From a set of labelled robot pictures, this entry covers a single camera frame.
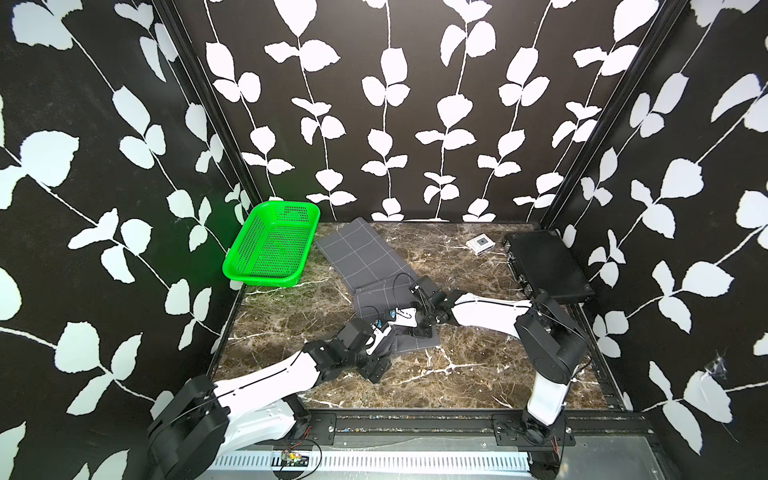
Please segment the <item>grey grid pillowcase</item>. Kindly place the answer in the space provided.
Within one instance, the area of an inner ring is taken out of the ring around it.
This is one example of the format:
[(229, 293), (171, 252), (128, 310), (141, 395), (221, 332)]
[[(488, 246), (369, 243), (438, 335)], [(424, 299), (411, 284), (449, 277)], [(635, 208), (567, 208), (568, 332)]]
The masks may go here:
[[(417, 273), (364, 219), (320, 238), (316, 246), (351, 291), (353, 308), (361, 318), (391, 324), (391, 310), (411, 308), (415, 298), (410, 287)], [(390, 355), (440, 345), (435, 328), (432, 338), (416, 338), (413, 328), (391, 325), (396, 337)]]

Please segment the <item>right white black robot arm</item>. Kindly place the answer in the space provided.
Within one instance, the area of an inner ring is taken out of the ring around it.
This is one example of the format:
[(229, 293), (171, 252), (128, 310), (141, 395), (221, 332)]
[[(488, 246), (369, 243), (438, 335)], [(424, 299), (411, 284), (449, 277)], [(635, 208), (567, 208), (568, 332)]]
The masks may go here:
[(535, 370), (534, 386), (522, 415), (523, 428), (544, 433), (559, 419), (573, 377), (588, 350), (583, 329), (551, 296), (503, 300), (462, 290), (449, 293), (424, 276), (409, 287), (420, 328), (450, 324), (476, 327), (520, 341)]

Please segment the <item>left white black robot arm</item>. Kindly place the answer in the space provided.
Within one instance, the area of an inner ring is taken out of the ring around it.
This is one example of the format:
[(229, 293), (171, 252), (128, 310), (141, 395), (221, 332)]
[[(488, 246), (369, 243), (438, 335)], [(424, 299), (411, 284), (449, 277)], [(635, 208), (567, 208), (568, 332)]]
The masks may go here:
[(254, 373), (188, 381), (148, 427), (154, 479), (195, 479), (225, 454), (265, 440), (296, 437), (310, 414), (302, 392), (355, 369), (372, 383), (389, 368), (393, 327), (354, 318), (334, 336), (305, 343), (290, 357)]

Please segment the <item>small white tag card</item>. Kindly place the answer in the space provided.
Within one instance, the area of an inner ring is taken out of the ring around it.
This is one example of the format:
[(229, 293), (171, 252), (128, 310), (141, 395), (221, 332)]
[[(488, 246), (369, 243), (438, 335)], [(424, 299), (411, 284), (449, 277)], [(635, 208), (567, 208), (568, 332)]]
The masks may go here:
[(491, 251), (496, 243), (486, 234), (478, 235), (466, 242), (466, 246), (476, 255)]

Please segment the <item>black flat case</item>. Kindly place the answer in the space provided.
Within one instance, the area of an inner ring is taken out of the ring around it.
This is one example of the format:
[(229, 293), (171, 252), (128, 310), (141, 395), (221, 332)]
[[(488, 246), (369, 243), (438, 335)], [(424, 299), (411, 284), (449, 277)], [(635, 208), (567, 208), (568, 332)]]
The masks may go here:
[(594, 295), (582, 269), (555, 231), (509, 232), (502, 245), (512, 276), (528, 299), (544, 291), (558, 304), (569, 305)]

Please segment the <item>small circuit board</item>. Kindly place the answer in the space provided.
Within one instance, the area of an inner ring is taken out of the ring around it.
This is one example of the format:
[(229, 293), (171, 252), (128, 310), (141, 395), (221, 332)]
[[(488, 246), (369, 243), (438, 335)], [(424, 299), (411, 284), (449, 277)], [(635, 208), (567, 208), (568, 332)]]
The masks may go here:
[(286, 468), (307, 468), (310, 464), (311, 456), (302, 452), (281, 452), (275, 465), (279, 470)]

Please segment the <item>green plastic basket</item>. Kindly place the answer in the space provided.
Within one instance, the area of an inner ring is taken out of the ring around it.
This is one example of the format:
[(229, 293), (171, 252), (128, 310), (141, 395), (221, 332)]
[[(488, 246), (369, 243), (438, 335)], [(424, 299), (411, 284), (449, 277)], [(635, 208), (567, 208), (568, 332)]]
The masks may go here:
[(297, 285), (320, 216), (311, 202), (270, 200), (257, 205), (226, 255), (223, 274), (249, 286)]

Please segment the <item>white perforated strip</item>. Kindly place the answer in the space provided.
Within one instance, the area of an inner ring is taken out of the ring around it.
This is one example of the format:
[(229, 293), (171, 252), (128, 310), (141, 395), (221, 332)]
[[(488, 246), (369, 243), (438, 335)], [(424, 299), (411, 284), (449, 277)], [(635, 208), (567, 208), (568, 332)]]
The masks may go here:
[(238, 451), (222, 456), (210, 472), (269, 473), (373, 472), (408, 474), (528, 474), (531, 463), (524, 452), (462, 451), (298, 451), (310, 455), (307, 468), (275, 467), (281, 451)]

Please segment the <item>black front mounting rail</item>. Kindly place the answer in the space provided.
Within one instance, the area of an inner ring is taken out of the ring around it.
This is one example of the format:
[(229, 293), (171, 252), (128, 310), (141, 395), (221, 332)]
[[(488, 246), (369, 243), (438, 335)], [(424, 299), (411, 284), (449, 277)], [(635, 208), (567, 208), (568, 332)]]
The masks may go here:
[(565, 410), (551, 427), (535, 426), (517, 409), (311, 409), (311, 437), (339, 444), (343, 435), (490, 437), (496, 446), (546, 450), (578, 437), (654, 434), (646, 418), (613, 410)]

